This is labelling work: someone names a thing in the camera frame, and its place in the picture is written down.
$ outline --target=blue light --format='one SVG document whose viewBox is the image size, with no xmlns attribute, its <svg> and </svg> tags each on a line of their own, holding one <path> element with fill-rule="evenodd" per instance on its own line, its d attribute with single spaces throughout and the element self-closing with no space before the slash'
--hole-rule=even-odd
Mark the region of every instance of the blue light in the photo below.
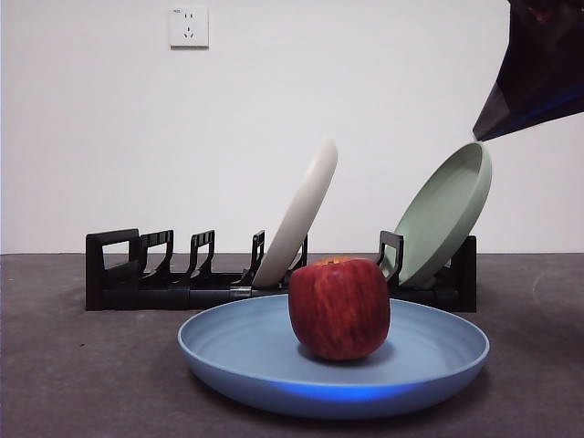
<svg viewBox="0 0 584 438">
<path fill-rule="evenodd" d="M 272 384 L 288 394 L 329 402 L 364 402 L 389 399 L 410 392 L 419 385 L 419 383 L 409 383 L 390 386 L 332 386 L 277 381 L 272 382 Z"/>
<path fill-rule="evenodd" d="M 570 102 L 571 100 L 581 98 L 584 95 L 584 85 L 578 85 L 573 87 L 572 89 L 568 89 L 564 94 L 558 95 L 554 98 L 551 98 L 547 102 L 544 102 L 539 107 L 532 109 L 527 114 L 523 114 L 521 117 L 518 117 L 515 120 L 511 120 L 508 122 L 504 127 L 499 128 L 498 130 L 494 131 L 488 136 L 490 140 L 500 135 L 504 135 L 508 132 L 513 132 L 514 130 L 520 129 L 523 123 L 528 122 L 530 119 L 534 119 L 535 117 L 541 115 L 542 113 L 553 110 L 554 108 L 559 107 L 565 103 Z"/>
</svg>

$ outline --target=blue plate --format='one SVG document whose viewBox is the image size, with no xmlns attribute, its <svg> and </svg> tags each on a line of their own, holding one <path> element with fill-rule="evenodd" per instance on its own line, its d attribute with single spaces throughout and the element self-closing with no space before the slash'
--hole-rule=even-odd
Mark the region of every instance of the blue plate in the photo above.
<svg viewBox="0 0 584 438">
<path fill-rule="evenodd" d="M 483 367 L 489 341 L 456 315 L 391 300 L 385 343 L 367 358 L 330 362 L 297 341 L 287 296 L 205 310 L 182 324 L 179 344 L 193 373 L 238 402 L 322 419 L 413 412 L 448 399 Z"/>
</svg>

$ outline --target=black object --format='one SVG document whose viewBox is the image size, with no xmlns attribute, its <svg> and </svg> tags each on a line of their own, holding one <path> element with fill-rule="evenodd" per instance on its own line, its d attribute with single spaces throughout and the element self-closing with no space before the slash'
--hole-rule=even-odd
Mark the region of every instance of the black object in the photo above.
<svg viewBox="0 0 584 438">
<path fill-rule="evenodd" d="M 191 237 L 189 266 L 185 272 L 172 272 L 173 231 L 140 235 L 138 229 L 90 234 L 86 237 L 86 310 L 133 309 L 199 309 L 250 297 L 287 293 L 292 272 L 307 264 L 308 237 L 296 263 L 287 270 L 279 284 L 272 288 L 252 287 L 252 281 L 264 256 L 265 233 L 252 238 L 249 268 L 240 273 L 214 272 L 214 230 Z M 128 261 L 106 268 L 103 247 L 129 243 Z M 151 272 L 146 272 L 148 249 L 166 245 L 163 260 Z M 198 250 L 209 246 L 207 257 L 198 265 Z M 476 244 L 469 236 L 454 255 L 450 266 L 436 274 L 430 290 L 398 287 L 403 260 L 403 237 L 388 231 L 380 232 L 378 264 L 383 260 L 385 246 L 395 248 L 393 268 L 386 276 L 392 297 L 422 303 L 449 311 L 476 312 Z"/>
<path fill-rule="evenodd" d="M 584 1 L 510 4 L 509 45 L 473 128 L 480 141 L 584 111 Z"/>
</svg>

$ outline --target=plate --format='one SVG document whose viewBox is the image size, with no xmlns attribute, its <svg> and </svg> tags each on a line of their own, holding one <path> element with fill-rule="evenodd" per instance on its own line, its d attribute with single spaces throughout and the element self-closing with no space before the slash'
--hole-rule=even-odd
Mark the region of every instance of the plate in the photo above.
<svg viewBox="0 0 584 438">
<path fill-rule="evenodd" d="M 302 246 L 337 167 L 337 146 L 325 141 L 316 151 L 302 183 L 255 273 L 254 287 L 272 287 L 282 279 Z"/>
<path fill-rule="evenodd" d="M 450 156 L 403 214 L 395 233 L 403 236 L 400 286 L 428 287 L 470 234 L 491 187 L 491 158 L 480 142 Z M 386 246 L 381 269 L 387 274 L 395 251 Z"/>
<path fill-rule="evenodd" d="M 417 411 L 456 394 L 483 367 L 488 339 L 435 308 L 391 300 L 391 326 L 361 360 L 319 360 L 297 341 L 287 296 L 205 310 L 182 324 L 179 344 L 193 373 L 233 400 L 320 419 L 365 419 Z"/>
</svg>

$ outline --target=white plate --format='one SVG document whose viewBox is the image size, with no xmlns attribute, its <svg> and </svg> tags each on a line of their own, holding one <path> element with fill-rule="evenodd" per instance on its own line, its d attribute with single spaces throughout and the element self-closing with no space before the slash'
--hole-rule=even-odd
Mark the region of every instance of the white plate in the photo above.
<svg viewBox="0 0 584 438">
<path fill-rule="evenodd" d="M 255 274 L 254 287 L 275 286 L 302 246 L 337 167 L 337 146 L 325 141 L 316 151 L 304 179 Z"/>
</svg>

